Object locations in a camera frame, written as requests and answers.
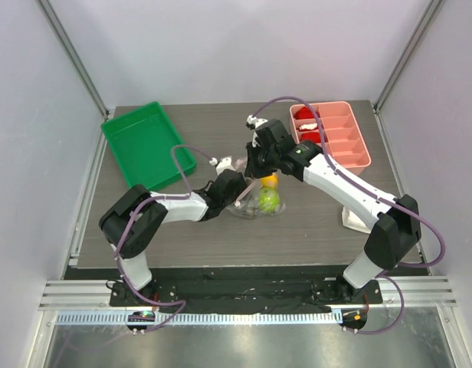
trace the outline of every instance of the wood grain surface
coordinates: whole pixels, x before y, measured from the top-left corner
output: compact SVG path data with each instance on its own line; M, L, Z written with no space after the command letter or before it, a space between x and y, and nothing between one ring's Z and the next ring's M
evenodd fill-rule
M372 164L361 177L386 192L398 188L369 101L350 101ZM260 103L217 103L164 106L185 143L201 147L216 157L245 157L244 145L252 133L246 117ZM261 117L289 121L291 103L276 103ZM117 107L116 116L136 107ZM194 153L197 168L189 177L194 188L215 177L205 159ZM279 193L287 208L277 216L248 220L223 211L208 222L175 222L163 225L146 249L151 267L228 265L340 265L350 263L363 249L367 235L343 227L342 206L324 192L295 178L279 175ZM112 249L98 228L101 215L128 189L107 147L84 243L79 268L112 268ZM179 181L161 192L186 192ZM412 250L406 261L419 261Z

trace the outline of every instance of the clear plastic bag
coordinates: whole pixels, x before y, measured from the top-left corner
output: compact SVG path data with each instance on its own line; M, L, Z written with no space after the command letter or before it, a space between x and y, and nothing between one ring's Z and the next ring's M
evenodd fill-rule
M235 169L244 172L245 163L243 159L237 160ZM278 215L285 210L285 203L277 189L277 174L263 179L247 179L247 184L240 198L228 206L233 215L255 219L263 215Z

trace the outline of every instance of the green tray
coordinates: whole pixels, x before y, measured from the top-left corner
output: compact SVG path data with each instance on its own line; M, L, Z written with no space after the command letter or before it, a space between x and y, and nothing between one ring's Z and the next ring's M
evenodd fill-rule
M170 150L183 141L159 103L109 120L101 129L129 187L157 190L182 178ZM178 149L176 157L186 175L194 172L197 163L188 149Z

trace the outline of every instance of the pink bin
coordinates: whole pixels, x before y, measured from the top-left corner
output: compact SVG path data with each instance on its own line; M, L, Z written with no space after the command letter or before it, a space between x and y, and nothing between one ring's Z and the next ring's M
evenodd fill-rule
M365 146L364 139L360 133L356 117L347 102L325 102L310 103L311 107L318 112L327 138L326 148L331 156L350 172L358 175L371 164L371 156ZM301 141L303 135L298 127L304 124L315 123L314 119L294 118L294 114L304 105L293 105L290 107L291 133L296 142Z

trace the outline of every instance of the white wall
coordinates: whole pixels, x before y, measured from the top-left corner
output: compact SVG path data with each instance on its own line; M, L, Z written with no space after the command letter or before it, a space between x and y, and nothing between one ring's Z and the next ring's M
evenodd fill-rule
M0 368L23 366L58 278L100 114L35 2L0 2Z
M472 328L472 0L445 2L383 117L407 191L447 241L437 270ZM437 255L426 230L424 247Z
M428 0L53 0L110 106L376 100Z

